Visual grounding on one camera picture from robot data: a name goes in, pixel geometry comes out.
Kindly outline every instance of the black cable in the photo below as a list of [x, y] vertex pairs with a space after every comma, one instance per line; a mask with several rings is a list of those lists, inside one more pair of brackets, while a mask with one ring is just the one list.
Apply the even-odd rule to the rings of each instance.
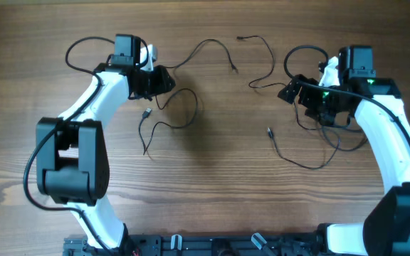
[[323, 168], [323, 167], [326, 167], [326, 166], [331, 162], [331, 160], [332, 160], [333, 157], [335, 156], [336, 152], [338, 151], [338, 147], [340, 146], [340, 143], [341, 143], [341, 138], [340, 138], [340, 136], [338, 135], [338, 133], [336, 133], [335, 131], [332, 131], [332, 130], [330, 130], [330, 131], [333, 132], [333, 133], [335, 133], [335, 135], [336, 135], [337, 138], [338, 138], [337, 147], [335, 147], [335, 150], [333, 151], [333, 154], [330, 156], [330, 158], [329, 158], [325, 163], [321, 164], [321, 165], [318, 166], [318, 167], [305, 166], [305, 165], [299, 164], [299, 163], [296, 162], [296, 161], [293, 161], [293, 160], [290, 160], [290, 159], [288, 159], [288, 158], [285, 158], [285, 157], [281, 154], [281, 151], [279, 150], [278, 145], [276, 144], [275, 135], [274, 135], [274, 133], [271, 131], [270, 128], [268, 128], [268, 136], [270, 137], [271, 141], [273, 142], [273, 145], [275, 146], [275, 149], [276, 149], [276, 153], [278, 153], [278, 156], [279, 156], [281, 159], [286, 160], [286, 161], [288, 161], [288, 162], [290, 162], [290, 163], [292, 163], [292, 164], [295, 164], [295, 165], [297, 165], [297, 166], [299, 166], [299, 167], [302, 167], [302, 168], [304, 168], [304, 169], [308, 169], [308, 170], [318, 170], [318, 169], [321, 169], [321, 168]]
[[361, 148], [362, 146], [364, 146], [367, 142], [368, 142], [368, 138], [363, 135], [362, 140], [353, 148], [351, 149], [342, 149], [338, 146], [335, 146], [332, 141], [330, 140], [330, 138], [327, 135], [327, 132], [325, 132], [325, 130], [322, 130], [322, 135], [324, 136], [325, 141], [332, 147], [338, 149], [339, 151], [343, 151], [343, 152], [352, 152], [352, 151], [356, 151], [357, 149]]
[[191, 52], [191, 54], [189, 54], [188, 58], [186, 58], [186, 60], [184, 60], [182, 63], [180, 63], [178, 65], [175, 65], [175, 66], [165, 66], [165, 68], [179, 68], [179, 67], [183, 66], [184, 64], [188, 63], [188, 61], [190, 61], [192, 59], [192, 57], [194, 57], [194, 54], [197, 52], [197, 49], [205, 42], [216, 42], [220, 46], [222, 46], [224, 48], [224, 50], [226, 51], [226, 53], [227, 53], [227, 58], [228, 58], [228, 61], [231, 64], [232, 70], [235, 70], [236, 72], [238, 72], [238, 69], [236, 68], [236, 66], [232, 62], [231, 54], [228, 52], [227, 47], [223, 43], [221, 43], [220, 41], [218, 41], [216, 39], [205, 39], [205, 40], [203, 40], [202, 42], [200, 42], [195, 47], [195, 49]]
[[107, 60], [105, 61], [105, 64], [108, 64], [110, 62], [110, 59], [112, 58], [112, 56], [114, 56], [113, 53], [111, 53], [107, 56]]
[[[300, 120], [298, 119], [298, 108], [297, 108], [297, 105], [296, 105], [295, 101], [294, 101], [294, 103], [293, 103], [293, 106], [294, 106], [294, 109], [295, 109], [295, 119], [297, 120], [297, 124], [298, 124], [300, 127], [302, 127], [303, 129], [307, 130], [307, 131], [317, 131], [318, 128], [308, 128], [308, 127], [303, 126], [303, 125], [300, 123]], [[347, 132], [363, 132], [363, 130], [361, 130], [361, 129], [348, 129], [347, 127], [348, 127], [347, 125], [346, 125], [346, 126], [342, 126], [342, 125], [336, 126], [336, 125], [333, 125], [333, 126], [331, 126], [331, 127], [329, 127], [329, 128], [343, 129], [343, 130], [345, 130], [345, 131], [347, 131]], [[339, 145], [334, 145], [334, 144], [332, 143], [332, 141], [331, 141], [330, 138], [327, 136], [327, 133], [325, 132], [324, 129], [321, 129], [321, 130], [322, 130], [322, 134], [323, 134], [323, 136], [324, 136], [324, 140], [325, 140], [330, 146], [332, 146], [332, 148], [335, 148], [335, 149], [337, 149], [337, 150], [339, 150], [339, 151], [344, 151], [344, 152], [356, 151], [356, 150], [358, 150], [359, 148], [361, 148], [362, 146], [364, 146], [364, 145], [368, 142], [368, 138], [364, 135], [363, 139], [361, 140], [360, 143], [358, 143], [357, 146], [355, 146], [355, 147], [353, 147], [353, 148], [351, 148], [351, 149], [342, 149], [342, 148], [340, 148]]]
[[317, 86], [317, 85], [310, 84], [308, 82], [300, 81], [299, 79], [294, 77], [289, 72], [288, 65], [287, 65], [288, 64], [288, 59], [295, 51], [300, 50], [300, 49], [306, 49], [306, 48], [320, 51], [325, 56], [325, 63], [328, 63], [328, 54], [327, 54], [327, 52], [325, 52], [325, 50], [323, 50], [323, 49], [321, 49], [317, 46], [298, 46], [298, 47], [295, 47], [284, 58], [284, 71], [285, 71], [286, 75], [288, 75], [289, 78], [295, 80], [297, 83], [299, 83], [302, 86], [311, 87], [311, 88], [323, 90], [323, 91], [326, 91], [326, 92], [335, 92], [335, 93], [338, 93], [338, 94], [341, 94], [341, 95], [353, 96], [353, 97], [357, 97], [361, 100], [366, 100], [366, 101], [369, 101], [369, 102], [375, 104], [376, 106], [378, 106], [382, 110], [384, 110], [390, 116], [390, 118], [393, 120], [393, 122], [398, 126], [399, 130], [403, 134], [404, 139], [406, 140], [406, 142], [407, 142], [407, 144], [410, 148], [410, 136], [409, 136], [409, 133], [406, 131], [406, 128], [404, 128], [404, 126], [401, 123], [401, 121], [399, 120], [399, 118], [391, 110], [389, 110], [387, 107], [385, 107], [382, 103], [380, 103], [380, 102], [378, 102], [378, 101], [376, 101], [372, 98], [368, 98], [368, 97], [365, 97], [363, 95], [359, 95], [359, 94], [354, 93], [354, 92], [341, 91], [341, 90], [336, 90], [336, 89], [332, 89], [332, 88], [329, 88], [329, 87]]
[[157, 107], [158, 107], [160, 110], [163, 110], [163, 109], [169, 104], [170, 100], [171, 100], [173, 97], [175, 97], [176, 95], [178, 95], [180, 92], [183, 92], [183, 91], [189, 91], [190, 93], [192, 93], [192, 95], [194, 96], [194, 99], [196, 100], [196, 108], [195, 108], [195, 110], [194, 110], [194, 115], [192, 116], [192, 118], [191, 118], [186, 124], [183, 124], [183, 125], [180, 125], [180, 126], [174, 126], [174, 125], [171, 125], [171, 124], [167, 124], [166, 122], [157, 122], [157, 123], [153, 126], [153, 130], [151, 131], [151, 137], [149, 138], [148, 144], [147, 144], [146, 146], [145, 146], [145, 142], [144, 142], [144, 140], [143, 140], [142, 133], [141, 133], [140, 130], [141, 130], [143, 121], [144, 121], [147, 117], [142, 117], [142, 120], [140, 120], [140, 123], [139, 123], [139, 136], [140, 136], [140, 139], [142, 140], [142, 144], [143, 144], [143, 154], [144, 154], [144, 155], [145, 155], [145, 153], [147, 153], [148, 147], [150, 146], [151, 141], [153, 140], [154, 130], [156, 129], [156, 127], [157, 127], [158, 124], [167, 125], [167, 126], [170, 127], [171, 129], [183, 129], [183, 128], [188, 127], [188, 126], [191, 125], [192, 123], [194, 123], [194, 120], [196, 119], [196, 116], [197, 116], [198, 113], [199, 113], [199, 100], [197, 99], [196, 93], [195, 93], [193, 90], [189, 89], [189, 88], [183, 88], [183, 89], [177, 90], [174, 94], [172, 94], [172, 95], [167, 99], [167, 101], [164, 103], [164, 106], [162, 106], [162, 107], [159, 106], [159, 102], [158, 102], [157, 97], [156, 97]]
[[69, 49], [66, 51], [65, 54], [65, 63], [72, 69], [74, 70], [78, 70], [80, 72], [84, 72], [84, 73], [88, 73], [93, 75], [94, 77], [96, 77], [98, 79], [98, 84], [96, 85], [96, 89], [94, 90], [94, 92], [91, 94], [91, 96], [81, 105], [79, 106], [79, 108], [67, 119], [65, 119], [64, 121], [62, 121], [60, 124], [58, 124], [54, 129], [52, 129], [49, 133], [47, 133], [47, 135], [37, 144], [36, 148], [34, 149], [33, 153], [31, 154], [31, 156], [28, 159], [28, 162], [26, 163], [26, 167], [25, 167], [25, 171], [23, 174], [23, 190], [25, 192], [25, 196], [28, 199], [28, 201], [33, 204], [35, 207], [40, 208], [41, 210], [49, 210], [49, 211], [60, 211], [60, 210], [69, 210], [69, 211], [73, 211], [76, 212], [80, 218], [83, 219], [83, 222], [85, 223], [86, 227], [88, 228], [88, 230], [91, 232], [91, 235], [94, 237], [94, 239], [96, 240], [96, 242], [98, 242], [98, 244], [103, 248], [104, 251], [106, 251], [106, 253], [108, 255], [112, 255], [111, 251], [107, 248], [107, 246], [103, 243], [103, 241], [99, 238], [98, 234], [95, 232], [94, 228], [92, 227], [90, 221], [88, 220], [88, 218], [86, 218], [86, 215], [84, 214], [84, 212], [82, 210], [78, 210], [77, 208], [71, 208], [71, 207], [47, 207], [47, 206], [43, 206], [40, 203], [38, 203], [36, 200], [34, 200], [34, 198], [32, 197], [31, 193], [29, 192], [29, 187], [28, 187], [28, 176], [29, 176], [29, 171], [31, 170], [31, 166], [33, 165], [34, 159], [36, 158], [37, 154], [39, 153], [39, 151], [42, 149], [42, 146], [58, 131], [60, 131], [62, 128], [64, 128], [64, 126], [66, 126], [74, 117], [76, 117], [77, 115], [79, 115], [87, 106], [88, 104], [90, 104], [94, 97], [99, 93], [99, 90], [102, 86], [102, 80], [100, 78], [99, 75], [97, 75], [96, 73], [94, 73], [93, 71], [90, 70], [86, 70], [83, 68], [78, 68], [75, 67], [74, 65], [69, 63], [69, 52], [72, 50], [72, 48], [74, 48], [74, 46], [76, 46], [77, 44], [86, 41], [86, 40], [102, 40], [102, 41], [107, 41], [109, 43], [115, 43], [114, 41], [111, 41], [110, 39], [106, 39], [106, 38], [102, 38], [99, 36], [90, 36], [90, 37], [86, 37], [86, 38], [82, 38], [78, 41], [76, 41], [75, 43], [73, 43]]
[[248, 83], [248, 86], [251, 87], [251, 88], [253, 88], [253, 89], [261, 89], [261, 88], [270, 87], [270, 86], [273, 86], [273, 85], [284, 85], [284, 86], [286, 86], [286, 85], [285, 85], [284, 83], [282, 83], [282, 82], [274, 82], [274, 83], [271, 83], [271, 84], [269, 84], [269, 85], [261, 85], [261, 86], [254, 86], [254, 85], [252, 85], [252, 84], [255, 83], [255, 82], [259, 82], [259, 81], [262, 81], [262, 80], [268, 78], [268, 77], [271, 75], [271, 73], [273, 73], [273, 71], [275, 70], [275, 63], [276, 63], [276, 61], [275, 61], [275, 55], [273, 54], [273, 51], [271, 50], [271, 48], [270, 48], [270, 46], [268, 45], [267, 41], [265, 41], [265, 39], [263, 39], [263, 37], [261, 37], [261, 36], [237, 36], [236, 38], [237, 38], [237, 40], [243, 40], [243, 39], [255, 38], [255, 37], [262, 39], [262, 41], [263, 41], [263, 42], [265, 43], [265, 45], [267, 46], [268, 51], [270, 52], [270, 55], [271, 55], [271, 70], [270, 70], [270, 72], [269, 72], [267, 75], [264, 75], [264, 76], [261, 77], [261, 78], [257, 78], [257, 79], [255, 79], [255, 80], [250, 81], [250, 82]]

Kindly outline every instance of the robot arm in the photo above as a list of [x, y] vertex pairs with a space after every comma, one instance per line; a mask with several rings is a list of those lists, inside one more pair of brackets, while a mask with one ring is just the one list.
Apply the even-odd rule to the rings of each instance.
[[[109, 181], [109, 166], [103, 129], [118, 107], [128, 99], [146, 98], [169, 92], [175, 82], [166, 68], [153, 66], [157, 49], [153, 45], [140, 48], [140, 39], [117, 35], [115, 54], [111, 63], [101, 63], [95, 69], [102, 81], [101, 88], [86, 108], [70, 125], [54, 135], [38, 154], [38, 188], [50, 195], [56, 203], [82, 211], [100, 241], [108, 248], [121, 250], [127, 242], [127, 229], [117, 218], [105, 195]], [[145, 63], [140, 69], [137, 64]], [[61, 120], [69, 118], [86, 102], [98, 86], [93, 80], [78, 101], [57, 119], [43, 118], [37, 126], [38, 141]], [[70, 146], [79, 148], [77, 159], [60, 157], [59, 150]], [[88, 236], [87, 244], [102, 249], [92, 236], [82, 217], [72, 211]]]
[[410, 146], [399, 125], [373, 102], [301, 87], [298, 80], [356, 92], [382, 103], [399, 118], [410, 138], [401, 94], [393, 80], [376, 78], [372, 50], [367, 46], [343, 48], [339, 59], [332, 58], [322, 68], [324, 75], [320, 82], [298, 75], [278, 96], [292, 103], [300, 93], [298, 102], [307, 107], [305, 114], [316, 117], [322, 125], [333, 125], [338, 112], [353, 114], [371, 144], [385, 194], [364, 223], [327, 226], [327, 251], [351, 255], [410, 255]]

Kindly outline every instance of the wooden table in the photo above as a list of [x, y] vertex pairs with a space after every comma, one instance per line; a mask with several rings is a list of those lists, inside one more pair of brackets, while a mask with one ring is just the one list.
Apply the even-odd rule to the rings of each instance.
[[[177, 88], [200, 98], [198, 120], [189, 128], [159, 127], [149, 156], [142, 155], [137, 125], [154, 109], [142, 133], [156, 121], [181, 124], [193, 109], [190, 96], [167, 110], [154, 102], [124, 104], [105, 130], [110, 160], [107, 191], [131, 234], [279, 233], [312, 231], [319, 223], [359, 222], [382, 197], [382, 180], [369, 145], [338, 152], [324, 169], [308, 171], [279, 159], [266, 134], [275, 132], [286, 157], [311, 166], [332, 148], [318, 133], [295, 123], [293, 106], [279, 100], [280, 87], [253, 90], [248, 82], [277, 64], [269, 82], [288, 82], [282, 60], [293, 47], [314, 44], [331, 56], [350, 44], [371, 45], [380, 77], [394, 78], [410, 121], [410, 1], [184, 1], [132, 4], [0, 6], [0, 255], [59, 255], [63, 238], [83, 234], [67, 212], [43, 212], [23, 194], [21, 177], [41, 117], [69, 108], [91, 77], [68, 68], [64, 54], [85, 36], [141, 36], [159, 49], [159, 64], [174, 65], [195, 45], [215, 38], [227, 45], [239, 74], [221, 46], [208, 43], [175, 72]], [[79, 45], [71, 62], [93, 69], [112, 45]], [[294, 74], [318, 78], [312, 50], [290, 61]], [[163, 102], [168, 95], [162, 95]], [[314, 125], [303, 115], [305, 125]], [[361, 135], [343, 134], [343, 147]], [[37, 191], [31, 175], [30, 188]], [[35, 198], [51, 204], [39, 193]]]

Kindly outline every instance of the metal clamp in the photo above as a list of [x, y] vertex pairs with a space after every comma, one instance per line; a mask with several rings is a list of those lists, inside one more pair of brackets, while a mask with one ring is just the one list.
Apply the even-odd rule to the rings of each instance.
[[251, 236], [251, 242], [259, 249], [262, 250], [267, 256], [276, 256], [276, 254], [267, 246], [267, 240], [259, 233], [255, 233]]
[[173, 235], [170, 240], [170, 250], [176, 250], [177, 256], [182, 255], [183, 237], [181, 235]]

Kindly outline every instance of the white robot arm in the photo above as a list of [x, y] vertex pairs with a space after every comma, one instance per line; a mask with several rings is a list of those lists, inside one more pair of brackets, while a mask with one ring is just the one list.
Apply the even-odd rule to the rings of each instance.
[[[153, 72], [153, 63], [157, 60], [157, 49], [153, 45], [148, 45], [148, 53], [145, 48], [140, 49], [141, 62], [145, 61], [146, 58], [148, 58], [147, 64], [141, 69], [147, 72]], [[129, 99], [130, 85], [126, 75], [121, 75], [117, 72], [104, 71], [98, 73], [98, 75], [102, 80], [102, 88], [94, 97], [93, 101], [83, 110], [82, 114], [79, 114], [72, 120], [76, 122], [82, 122], [88, 119], [100, 121], [104, 129], [116, 113], [118, 107]], [[71, 116], [79, 106], [91, 96], [96, 86], [98, 86], [98, 79], [93, 77], [90, 86], [80, 96], [77, 102], [58, 117], [67, 119]], [[97, 199], [94, 206], [74, 201], [69, 201], [64, 206], [82, 210], [95, 232], [99, 234], [100, 239], [108, 248], [120, 246], [124, 238], [125, 227], [123, 222], [115, 215], [107, 196]], [[77, 221], [88, 236], [88, 244], [96, 248], [102, 248], [91, 235], [83, 219], [76, 212], [71, 213], [77, 218]]]
[[[339, 85], [337, 57], [330, 60], [320, 81], [321, 86]], [[391, 110], [410, 136], [410, 126], [401, 98], [393, 95], [374, 95], [374, 100]], [[354, 117], [371, 144], [381, 171], [384, 193], [392, 187], [410, 183], [410, 148], [391, 117], [375, 104], [362, 100]], [[363, 241], [364, 223], [334, 224], [327, 229], [328, 248], [335, 253], [368, 255]]]

